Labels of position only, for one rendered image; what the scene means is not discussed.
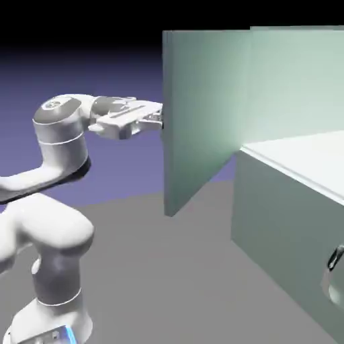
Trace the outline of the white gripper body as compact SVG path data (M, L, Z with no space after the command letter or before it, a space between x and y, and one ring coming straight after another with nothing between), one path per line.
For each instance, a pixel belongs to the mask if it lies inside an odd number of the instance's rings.
M138 121L147 120L151 113L163 113L163 104L153 101L136 100L126 105L120 112L109 112L95 122L95 133L112 140L126 140L141 133Z

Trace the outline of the pale green cabinet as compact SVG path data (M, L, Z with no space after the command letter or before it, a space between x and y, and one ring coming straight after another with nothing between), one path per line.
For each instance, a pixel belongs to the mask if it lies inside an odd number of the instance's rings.
M344 27L253 28L251 39L239 152L344 206Z

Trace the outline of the pale green handled cabinet door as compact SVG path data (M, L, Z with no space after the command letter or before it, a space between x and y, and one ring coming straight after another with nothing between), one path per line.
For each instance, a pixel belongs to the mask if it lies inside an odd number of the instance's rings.
M337 344L344 344L344 312L321 286L327 261L344 244L344 206L240 151L231 239Z

